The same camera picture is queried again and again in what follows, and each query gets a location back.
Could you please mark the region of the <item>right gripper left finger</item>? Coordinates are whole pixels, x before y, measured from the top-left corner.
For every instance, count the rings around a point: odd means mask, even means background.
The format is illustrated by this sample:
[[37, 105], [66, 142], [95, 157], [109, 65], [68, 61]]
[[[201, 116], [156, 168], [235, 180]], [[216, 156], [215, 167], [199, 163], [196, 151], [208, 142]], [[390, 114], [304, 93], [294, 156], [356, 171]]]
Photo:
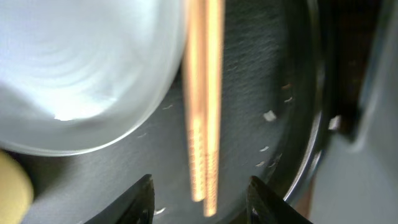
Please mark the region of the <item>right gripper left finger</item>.
[[86, 224], [152, 224], [155, 190], [146, 174]]

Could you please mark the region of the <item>yellow bowl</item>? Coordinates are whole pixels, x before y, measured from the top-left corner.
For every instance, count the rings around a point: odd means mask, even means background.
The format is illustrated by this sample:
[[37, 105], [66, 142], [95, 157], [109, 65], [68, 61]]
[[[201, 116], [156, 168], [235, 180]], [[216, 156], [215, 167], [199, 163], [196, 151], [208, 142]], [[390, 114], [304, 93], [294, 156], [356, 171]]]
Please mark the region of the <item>yellow bowl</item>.
[[34, 200], [34, 189], [22, 166], [1, 151], [1, 224], [20, 224]]

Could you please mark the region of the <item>pale green plate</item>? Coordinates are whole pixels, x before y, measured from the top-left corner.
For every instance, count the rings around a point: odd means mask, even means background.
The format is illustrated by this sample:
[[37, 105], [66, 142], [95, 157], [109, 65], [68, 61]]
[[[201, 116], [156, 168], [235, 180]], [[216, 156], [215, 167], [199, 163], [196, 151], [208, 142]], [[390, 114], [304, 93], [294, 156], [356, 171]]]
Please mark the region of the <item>pale green plate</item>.
[[186, 1], [2, 0], [1, 146], [71, 156], [112, 145], [160, 105]]

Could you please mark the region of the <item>wooden chopstick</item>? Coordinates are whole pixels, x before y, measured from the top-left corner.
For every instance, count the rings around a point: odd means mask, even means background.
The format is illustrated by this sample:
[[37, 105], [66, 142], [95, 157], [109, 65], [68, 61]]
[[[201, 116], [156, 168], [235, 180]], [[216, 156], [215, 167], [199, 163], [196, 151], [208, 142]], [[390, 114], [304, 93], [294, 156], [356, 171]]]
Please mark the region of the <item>wooden chopstick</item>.
[[191, 197], [205, 199], [205, 2], [188, 0], [182, 79]]
[[205, 217], [217, 213], [225, 0], [205, 1], [206, 198]]

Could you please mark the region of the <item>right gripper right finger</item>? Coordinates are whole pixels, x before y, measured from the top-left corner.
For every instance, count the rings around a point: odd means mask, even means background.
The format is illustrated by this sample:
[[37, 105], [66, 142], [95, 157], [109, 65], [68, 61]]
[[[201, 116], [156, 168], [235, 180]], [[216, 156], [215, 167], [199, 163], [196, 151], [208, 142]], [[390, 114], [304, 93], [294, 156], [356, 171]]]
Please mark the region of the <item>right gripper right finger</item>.
[[250, 224], [312, 224], [256, 176], [250, 177], [246, 205]]

